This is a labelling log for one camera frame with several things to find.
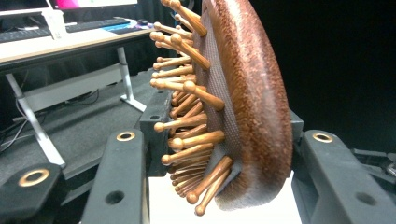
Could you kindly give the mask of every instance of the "keyboard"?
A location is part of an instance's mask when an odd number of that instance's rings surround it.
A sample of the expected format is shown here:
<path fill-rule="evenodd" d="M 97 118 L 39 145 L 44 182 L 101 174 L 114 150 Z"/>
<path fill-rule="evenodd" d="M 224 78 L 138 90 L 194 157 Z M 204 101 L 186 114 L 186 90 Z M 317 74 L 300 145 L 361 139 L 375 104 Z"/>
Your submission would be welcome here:
<path fill-rule="evenodd" d="M 121 25 L 121 24 L 126 24 L 126 23 L 129 23 L 129 21 L 127 21 L 125 19 L 89 21 L 89 22 L 82 22 L 82 23 L 79 23 L 76 25 L 66 26 L 66 31 L 67 31 L 67 33 L 74 33 L 74 32 L 103 28 L 103 27 L 107 27 L 107 26 Z M 11 41 L 24 40 L 24 39 L 39 38 L 39 37 L 43 37 L 43 36 L 50 36 L 49 28 L 1 33 L 0 34 L 0 43 L 7 43 L 7 42 L 11 42 Z"/>

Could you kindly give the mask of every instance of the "white surface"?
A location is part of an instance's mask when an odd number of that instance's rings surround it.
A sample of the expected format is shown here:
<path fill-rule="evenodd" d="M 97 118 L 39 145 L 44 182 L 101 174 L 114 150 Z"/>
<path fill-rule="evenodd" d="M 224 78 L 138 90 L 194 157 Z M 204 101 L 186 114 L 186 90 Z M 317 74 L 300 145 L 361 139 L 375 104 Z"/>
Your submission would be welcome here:
<path fill-rule="evenodd" d="M 286 180 L 279 195 L 270 203 L 258 207 L 250 207 L 231 212 L 218 209 L 212 201 L 206 208 L 203 217 L 194 214 L 195 205 L 180 198 L 171 184 L 169 175 L 166 177 L 151 177 L 150 190 L 150 223 L 288 223 L 300 224 L 300 216 L 291 190 L 292 176 Z"/>
<path fill-rule="evenodd" d="M 61 10 L 44 10 L 41 15 L 46 19 L 53 39 L 66 38 L 66 26 L 64 24 L 64 13 Z"/>

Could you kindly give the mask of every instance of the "cup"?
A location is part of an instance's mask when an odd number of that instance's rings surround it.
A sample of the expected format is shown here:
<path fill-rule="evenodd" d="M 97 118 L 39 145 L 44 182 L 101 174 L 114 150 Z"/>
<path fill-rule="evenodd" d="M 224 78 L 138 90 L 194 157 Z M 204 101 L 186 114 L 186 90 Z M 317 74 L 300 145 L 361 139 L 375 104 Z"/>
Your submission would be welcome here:
<path fill-rule="evenodd" d="M 46 19 L 54 40 L 62 39 L 67 35 L 66 26 L 64 25 L 64 13 L 61 10 L 44 10 L 41 15 Z"/>

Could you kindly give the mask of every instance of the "desk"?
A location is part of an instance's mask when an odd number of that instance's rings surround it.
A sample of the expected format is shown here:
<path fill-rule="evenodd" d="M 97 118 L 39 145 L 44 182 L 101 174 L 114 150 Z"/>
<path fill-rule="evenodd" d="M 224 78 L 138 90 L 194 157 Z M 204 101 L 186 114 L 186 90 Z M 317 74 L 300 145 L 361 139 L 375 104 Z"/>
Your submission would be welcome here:
<path fill-rule="evenodd" d="M 125 89 L 125 94 L 121 96 L 121 100 L 140 111 L 144 111 L 146 106 L 134 99 L 123 45 L 131 41 L 132 38 L 145 37 L 151 31 L 151 29 L 148 29 L 123 35 L 116 35 L 103 29 L 95 29 L 68 34 L 66 38 L 56 41 L 52 40 L 50 36 L 46 36 L 0 44 L 0 75 L 7 76 L 7 80 L 11 85 L 12 90 L 14 90 L 23 113 L 26 115 L 26 118 L 35 130 L 35 138 L 43 149 L 49 162 L 65 167 L 64 159 L 59 154 L 55 145 L 52 144 L 46 132 L 40 126 L 34 112 L 79 95 L 78 91 L 67 91 L 66 89 L 69 87 L 74 89 L 82 86 L 85 87 L 85 90 L 83 91 L 87 92 L 88 88 L 96 88 L 101 85 L 103 87 L 106 84 L 112 83 L 116 80 L 114 79 L 114 76 L 109 75 L 111 74 L 110 71 L 112 68 L 109 68 L 110 70 L 107 68 L 99 71 L 98 73 L 84 75 L 83 78 L 76 77 L 76 79 L 72 81 L 67 80 L 61 84 L 54 84 L 41 89 L 39 92 L 32 91 L 28 96 L 26 96 L 26 93 L 21 91 L 13 73 L 29 67 L 38 66 L 43 63 L 50 63 L 67 57 L 87 53 L 88 51 L 117 49 L 120 63 L 114 66 L 120 69 L 120 79 L 122 78 Z M 94 77 L 99 77 L 102 80 L 92 82 L 92 78 Z M 59 91 L 65 91 L 65 93 L 77 95 L 71 96 L 70 94 L 60 94 L 60 97 L 53 97 L 52 94 Z M 40 100 L 37 101 L 37 97 L 43 96 L 45 93 L 48 95 L 46 100 L 44 100 L 45 102 L 43 102 L 43 104 L 40 103 L 39 105 L 35 103 L 35 101 L 40 102 Z"/>

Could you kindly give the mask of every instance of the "desk leg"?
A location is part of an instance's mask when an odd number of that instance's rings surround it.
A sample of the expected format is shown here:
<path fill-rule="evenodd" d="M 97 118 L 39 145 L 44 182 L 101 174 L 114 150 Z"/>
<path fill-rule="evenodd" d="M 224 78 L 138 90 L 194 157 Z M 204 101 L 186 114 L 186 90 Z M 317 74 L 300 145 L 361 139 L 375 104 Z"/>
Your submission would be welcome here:
<path fill-rule="evenodd" d="M 129 76 L 128 63 L 126 62 L 124 48 L 118 48 L 117 53 L 119 54 L 120 70 L 126 93 L 125 95 L 121 96 L 121 100 L 140 110 L 141 112 L 144 112 L 146 106 L 136 101 L 134 98 L 134 93 L 132 92 L 131 78 Z"/>
<path fill-rule="evenodd" d="M 47 136 L 46 132 L 41 128 L 41 125 L 38 122 L 35 113 L 29 106 L 29 103 L 24 97 L 20 86 L 18 85 L 14 76 L 12 74 L 7 74 L 6 77 L 9 84 L 11 85 L 12 90 L 14 90 L 15 97 L 17 97 L 18 102 L 20 103 L 21 108 L 26 115 L 26 118 L 32 124 L 32 127 L 35 130 L 35 138 L 37 139 L 38 144 L 40 144 L 41 148 L 43 149 L 44 154 L 46 154 L 47 159 L 49 160 L 49 162 L 58 164 L 64 168 L 66 166 L 64 159 L 62 159 L 61 155 L 59 154 L 55 145 L 52 144 L 52 141 Z"/>

